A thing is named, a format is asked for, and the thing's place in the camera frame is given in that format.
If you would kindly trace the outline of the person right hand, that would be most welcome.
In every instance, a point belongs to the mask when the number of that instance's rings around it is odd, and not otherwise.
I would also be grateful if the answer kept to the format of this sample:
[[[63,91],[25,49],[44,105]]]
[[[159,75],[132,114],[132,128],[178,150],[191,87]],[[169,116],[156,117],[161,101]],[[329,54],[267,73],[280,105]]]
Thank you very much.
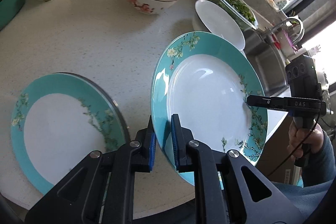
[[[317,153],[322,148],[324,134],[319,124],[315,126],[315,129],[310,134],[310,130],[304,128],[298,129],[296,128],[295,123],[291,122],[288,135],[289,145],[287,149],[289,153],[292,153],[303,139],[305,139],[303,144],[310,145],[312,153]]]

